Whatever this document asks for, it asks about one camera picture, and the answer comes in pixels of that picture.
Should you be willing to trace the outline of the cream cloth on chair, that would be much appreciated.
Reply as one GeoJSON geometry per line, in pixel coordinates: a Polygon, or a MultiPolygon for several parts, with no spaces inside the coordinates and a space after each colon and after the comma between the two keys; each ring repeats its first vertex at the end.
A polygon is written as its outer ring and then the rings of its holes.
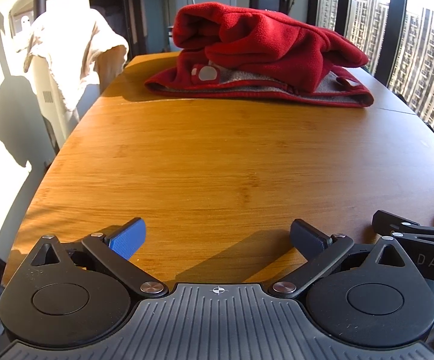
{"type": "Polygon", "coordinates": [[[37,59],[46,62],[64,110],[82,118],[128,61],[128,41],[114,32],[103,10],[76,0],[46,0],[33,16],[33,0],[18,0],[9,12],[17,51],[25,53],[27,72],[37,59]]]}

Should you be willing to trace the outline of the red fleece garment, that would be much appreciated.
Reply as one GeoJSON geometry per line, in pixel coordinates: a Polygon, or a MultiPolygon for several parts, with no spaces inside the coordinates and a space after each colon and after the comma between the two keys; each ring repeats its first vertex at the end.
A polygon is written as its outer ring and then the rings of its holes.
{"type": "Polygon", "coordinates": [[[203,2],[182,7],[172,30],[176,66],[145,85],[186,98],[248,98],[370,107],[350,74],[368,56],[342,35],[273,10],[203,2]]]}

